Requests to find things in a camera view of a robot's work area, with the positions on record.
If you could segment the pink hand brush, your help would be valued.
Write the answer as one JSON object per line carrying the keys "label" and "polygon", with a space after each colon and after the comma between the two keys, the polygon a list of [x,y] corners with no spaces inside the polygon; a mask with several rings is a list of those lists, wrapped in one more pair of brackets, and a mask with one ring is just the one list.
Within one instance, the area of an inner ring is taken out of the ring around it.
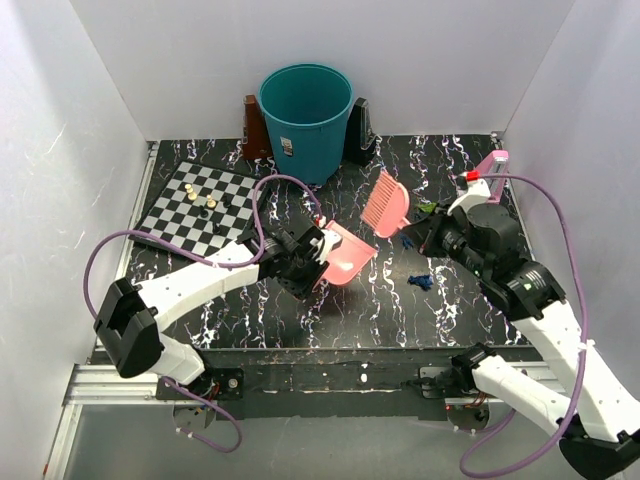
{"label": "pink hand brush", "polygon": [[383,170],[362,211],[361,220],[379,238],[389,238],[410,224],[407,189]]}

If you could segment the pink dustpan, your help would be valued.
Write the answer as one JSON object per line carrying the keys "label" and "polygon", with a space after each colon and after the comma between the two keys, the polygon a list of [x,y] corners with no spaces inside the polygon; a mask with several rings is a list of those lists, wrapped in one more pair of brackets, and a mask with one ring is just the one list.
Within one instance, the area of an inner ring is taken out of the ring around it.
{"label": "pink dustpan", "polygon": [[331,285],[344,286],[362,271],[376,255],[377,250],[335,220],[331,220],[324,231],[334,237],[340,237],[340,242],[328,253],[328,268],[321,279]]}

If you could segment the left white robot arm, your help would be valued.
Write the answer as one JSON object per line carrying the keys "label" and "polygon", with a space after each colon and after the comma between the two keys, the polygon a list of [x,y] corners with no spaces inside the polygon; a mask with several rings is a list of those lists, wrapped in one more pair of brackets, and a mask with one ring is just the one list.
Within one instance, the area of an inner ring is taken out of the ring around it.
{"label": "left white robot arm", "polygon": [[291,295],[303,298],[329,267],[329,254],[342,236],[311,226],[294,240],[284,235],[266,239],[259,250],[257,234],[247,231],[206,258],[164,276],[133,285],[114,281],[97,312],[94,330],[123,378],[143,373],[168,376],[193,400],[205,398],[213,386],[196,349],[164,331],[210,300],[253,285],[277,280]]}

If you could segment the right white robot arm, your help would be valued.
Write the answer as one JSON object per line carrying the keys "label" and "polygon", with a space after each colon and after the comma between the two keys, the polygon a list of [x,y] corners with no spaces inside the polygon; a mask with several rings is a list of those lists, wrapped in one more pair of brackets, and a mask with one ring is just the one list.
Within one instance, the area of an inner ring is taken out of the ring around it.
{"label": "right white robot arm", "polygon": [[564,387],[559,394],[510,366],[478,343],[452,358],[432,386],[464,397],[500,399],[549,436],[524,459],[494,471],[461,471],[491,479],[529,466],[558,447],[585,479],[609,479],[639,459],[639,402],[608,367],[588,337],[588,311],[573,311],[564,290],[542,264],[509,258],[510,217],[489,201],[490,175],[465,174],[466,188],[445,211],[428,217],[423,253],[442,253],[473,273],[490,303],[523,333]]}

